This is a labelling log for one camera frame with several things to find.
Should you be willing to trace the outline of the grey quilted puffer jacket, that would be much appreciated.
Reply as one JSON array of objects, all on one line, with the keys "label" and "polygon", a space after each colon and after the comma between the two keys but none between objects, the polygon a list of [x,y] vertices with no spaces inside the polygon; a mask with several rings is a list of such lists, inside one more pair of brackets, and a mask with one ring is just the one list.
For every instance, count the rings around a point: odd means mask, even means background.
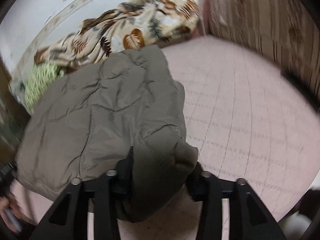
[{"label": "grey quilted puffer jacket", "polygon": [[156,45],[61,77],[25,129],[17,179],[55,200],[73,178],[98,178],[128,159],[118,217],[144,221],[175,197],[197,163],[198,150],[186,141],[184,98]]}]

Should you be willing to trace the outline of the pink quilted mattress cover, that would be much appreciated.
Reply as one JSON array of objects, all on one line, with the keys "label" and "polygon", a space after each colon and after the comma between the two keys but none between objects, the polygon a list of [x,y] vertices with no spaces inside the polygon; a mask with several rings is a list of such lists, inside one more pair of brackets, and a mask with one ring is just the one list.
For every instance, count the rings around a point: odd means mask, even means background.
[{"label": "pink quilted mattress cover", "polygon": [[185,88],[187,142],[205,170],[245,178],[281,220],[319,172],[319,115],[280,69],[206,36],[163,49]]}]

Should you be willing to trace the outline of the wooden glass-panel door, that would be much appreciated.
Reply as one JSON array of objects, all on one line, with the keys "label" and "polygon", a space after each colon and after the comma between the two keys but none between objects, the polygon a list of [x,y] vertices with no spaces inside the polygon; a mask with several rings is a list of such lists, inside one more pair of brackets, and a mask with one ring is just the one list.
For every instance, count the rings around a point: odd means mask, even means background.
[{"label": "wooden glass-panel door", "polygon": [[30,115],[13,97],[11,76],[1,63],[1,166],[13,163]]}]

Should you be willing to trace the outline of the green checkered pillow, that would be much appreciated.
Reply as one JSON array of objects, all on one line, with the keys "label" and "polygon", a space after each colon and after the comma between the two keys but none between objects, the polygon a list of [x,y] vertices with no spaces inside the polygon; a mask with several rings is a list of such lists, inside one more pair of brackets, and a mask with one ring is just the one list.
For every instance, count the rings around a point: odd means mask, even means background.
[{"label": "green checkered pillow", "polygon": [[34,65],[28,80],[25,83],[24,103],[30,113],[47,88],[58,78],[66,74],[66,69],[57,64],[45,62]]}]

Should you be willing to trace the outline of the striped floral sofa cushion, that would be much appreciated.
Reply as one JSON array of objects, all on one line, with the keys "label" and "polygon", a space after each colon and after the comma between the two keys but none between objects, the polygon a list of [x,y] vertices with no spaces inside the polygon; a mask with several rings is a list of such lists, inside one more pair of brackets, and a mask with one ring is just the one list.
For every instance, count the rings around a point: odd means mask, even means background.
[{"label": "striped floral sofa cushion", "polygon": [[319,29],[300,0],[210,0],[214,36],[255,50],[319,97]]}]

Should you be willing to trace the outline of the floral leaf-print blanket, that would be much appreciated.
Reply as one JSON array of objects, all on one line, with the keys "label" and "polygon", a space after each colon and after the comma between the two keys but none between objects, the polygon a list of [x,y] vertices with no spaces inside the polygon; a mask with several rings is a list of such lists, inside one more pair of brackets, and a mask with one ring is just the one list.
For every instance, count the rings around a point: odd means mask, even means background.
[{"label": "floral leaf-print blanket", "polygon": [[112,53],[169,42],[192,33],[199,13],[199,0],[129,0],[84,20],[77,33],[37,50],[34,63],[78,69]]}]

